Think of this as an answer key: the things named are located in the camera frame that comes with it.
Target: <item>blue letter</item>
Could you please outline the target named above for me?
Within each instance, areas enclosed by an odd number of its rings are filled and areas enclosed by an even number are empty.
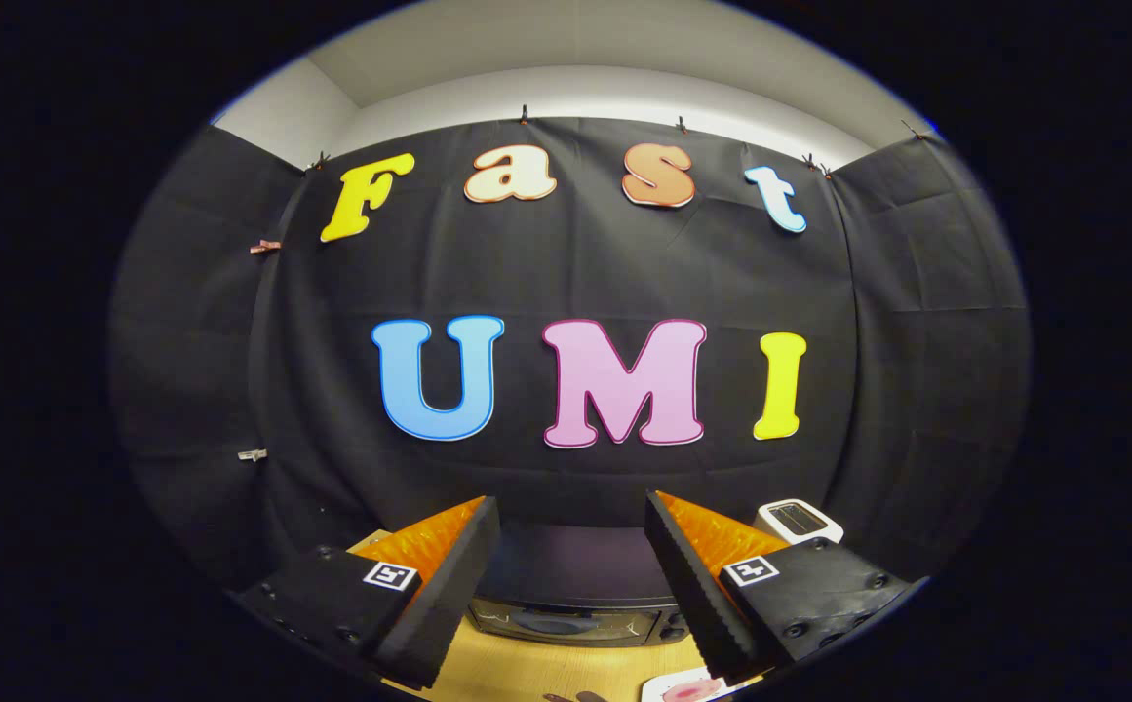
[[[384,410],[392,423],[411,436],[430,440],[457,440],[483,430],[491,418],[491,342],[504,334],[497,317],[475,315],[448,323],[448,336],[462,346],[462,401],[448,411],[422,399],[422,342],[431,339],[431,326],[418,319],[394,319],[370,333],[379,346],[379,383]]]
[[[778,222],[778,226],[788,231],[804,231],[807,222],[803,214],[791,212],[791,204],[788,197],[796,195],[796,188],[791,183],[780,179],[774,169],[769,165],[757,165],[756,169],[748,169],[743,172],[749,181],[756,182],[761,188],[762,200],[765,200],[765,212]]]

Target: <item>letter m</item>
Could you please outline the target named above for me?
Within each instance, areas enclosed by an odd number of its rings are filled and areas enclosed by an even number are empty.
[[[706,336],[691,319],[666,319],[648,333],[634,368],[627,370],[600,324],[563,319],[544,327],[544,342],[557,350],[557,423],[544,431],[556,448],[583,448],[600,436],[588,425],[588,400],[604,430],[621,444],[651,401],[641,427],[645,444],[689,444],[704,436],[695,418],[695,357]]]

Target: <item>black appliance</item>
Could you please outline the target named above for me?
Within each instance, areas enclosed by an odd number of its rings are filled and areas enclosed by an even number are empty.
[[[466,617],[486,634],[591,648],[687,634],[642,528],[504,521]]]

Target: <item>letter i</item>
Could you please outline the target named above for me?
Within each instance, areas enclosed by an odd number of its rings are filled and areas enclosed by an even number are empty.
[[[765,411],[753,427],[757,439],[784,439],[798,429],[796,387],[798,360],[807,343],[796,333],[767,333],[761,337],[761,351],[770,359],[765,386]]]

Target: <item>wooden table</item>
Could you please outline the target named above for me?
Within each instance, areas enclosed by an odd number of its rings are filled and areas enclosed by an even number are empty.
[[[387,534],[378,530],[359,546]],[[414,692],[384,683],[432,701],[532,702],[542,701],[547,692],[574,699],[589,691],[608,702],[640,702],[648,679],[703,666],[689,635],[662,645],[581,649],[482,634],[463,618],[436,685]]]

